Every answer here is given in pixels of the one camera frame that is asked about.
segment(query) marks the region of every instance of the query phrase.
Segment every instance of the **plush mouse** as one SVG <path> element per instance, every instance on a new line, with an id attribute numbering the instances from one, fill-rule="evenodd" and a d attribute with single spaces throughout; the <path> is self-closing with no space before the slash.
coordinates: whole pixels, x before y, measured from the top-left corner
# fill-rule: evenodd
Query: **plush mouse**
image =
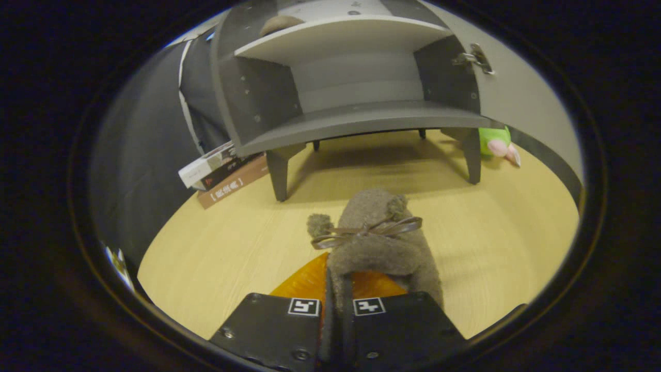
<path id="1" fill-rule="evenodd" d="M 317 249 L 332 248 L 328 269 L 338 313 L 352 293 L 344 293 L 342 278 L 351 273 L 387 274 L 408 291 L 425 291 L 443 307 L 441 282 L 434 257 L 422 234 L 422 219 L 407 209 L 403 195 L 371 189 L 356 194 L 335 228 L 330 216 L 313 214 L 308 233 Z"/>
<path id="2" fill-rule="evenodd" d="M 512 144 L 510 129 L 479 128 L 480 152 L 484 155 L 506 158 L 510 162 L 521 166 L 519 151 Z"/>
<path id="3" fill-rule="evenodd" d="M 292 17 L 290 15 L 276 15 L 264 23 L 262 30 L 259 32 L 259 36 L 264 37 L 266 35 L 272 34 L 273 32 L 281 31 L 285 28 L 289 28 L 301 23 L 304 23 L 302 19 Z"/>

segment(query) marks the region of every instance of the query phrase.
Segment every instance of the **brown ribbon bow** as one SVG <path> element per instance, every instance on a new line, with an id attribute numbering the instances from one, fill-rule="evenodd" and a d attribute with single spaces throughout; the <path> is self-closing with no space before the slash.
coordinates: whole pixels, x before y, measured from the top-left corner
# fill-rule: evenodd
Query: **brown ribbon bow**
<path id="1" fill-rule="evenodd" d="M 418 230 L 422 227 L 422 218 L 420 217 L 408 217 L 394 224 L 387 224 L 391 218 L 392 216 L 388 216 L 371 226 L 365 223 L 362 228 L 329 228 L 329 232 L 334 234 L 317 236 L 312 239 L 311 243 L 316 250 L 325 250 L 341 246 L 354 236 L 380 235 L 391 238 L 397 234 Z"/>

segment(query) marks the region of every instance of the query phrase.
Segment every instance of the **book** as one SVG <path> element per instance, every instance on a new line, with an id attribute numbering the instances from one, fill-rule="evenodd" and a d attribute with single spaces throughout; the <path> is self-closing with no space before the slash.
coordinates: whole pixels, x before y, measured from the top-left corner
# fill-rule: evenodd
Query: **book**
<path id="1" fill-rule="evenodd" d="M 266 165 L 266 156 L 261 154 L 232 173 L 228 178 L 214 186 L 211 190 L 198 191 L 198 201 L 204 209 L 208 209 L 212 205 L 237 192 L 245 185 L 255 182 L 267 174 L 268 166 Z"/>
<path id="2" fill-rule="evenodd" d="M 230 162 L 235 155 L 234 143 L 229 141 L 180 169 L 179 177 L 187 188 L 192 187 L 211 172 Z"/>
<path id="3" fill-rule="evenodd" d="M 201 180 L 193 183 L 191 187 L 200 191 L 209 191 L 218 183 L 221 183 L 224 179 L 228 178 L 232 173 L 240 169 L 245 164 L 249 163 L 251 160 L 256 159 L 260 155 L 262 155 L 262 153 L 248 155 L 242 158 L 229 158 L 226 162 L 223 162 L 216 170 L 207 174 L 201 178 Z"/>

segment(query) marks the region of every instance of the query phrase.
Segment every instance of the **metal hinge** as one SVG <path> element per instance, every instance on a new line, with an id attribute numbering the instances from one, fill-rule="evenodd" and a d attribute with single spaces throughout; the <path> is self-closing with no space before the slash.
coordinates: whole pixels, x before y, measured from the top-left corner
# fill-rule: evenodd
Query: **metal hinge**
<path id="1" fill-rule="evenodd" d="M 489 75 L 494 74 L 494 70 L 491 68 L 489 61 L 486 58 L 485 53 L 482 51 L 482 48 L 478 44 L 471 44 L 471 53 L 460 53 L 455 59 L 452 60 L 452 64 L 455 66 L 466 65 L 466 64 L 476 64 L 482 68 L 482 72 Z"/>

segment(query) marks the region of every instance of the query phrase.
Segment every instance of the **orange plastic piece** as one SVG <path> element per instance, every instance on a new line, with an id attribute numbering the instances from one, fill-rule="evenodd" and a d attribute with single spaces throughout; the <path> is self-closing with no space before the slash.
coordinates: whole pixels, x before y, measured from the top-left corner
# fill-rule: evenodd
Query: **orange plastic piece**
<path id="1" fill-rule="evenodd" d="M 317 299 L 323 302 L 326 297 L 326 261 L 329 253 L 313 259 L 288 277 L 272 296 Z"/>
<path id="2" fill-rule="evenodd" d="M 291 277 L 287 278 L 272 292 L 272 296 L 297 297 L 299 299 L 317 299 L 322 303 L 326 298 L 326 264 L 329 253 L 305 264 Z M 367 272 L 353 274 L 354 299 L 370 297 L 389 297 L 406 294 L 388 275 Z"/>
<path id="3" fill-rule="evenodd" d="M 354 299 L 369 299 L 372 297 L 390 297 L 405 295 L 405 289 L 395 283 L 388 275 L 373 271 L 355 273 Z"/>

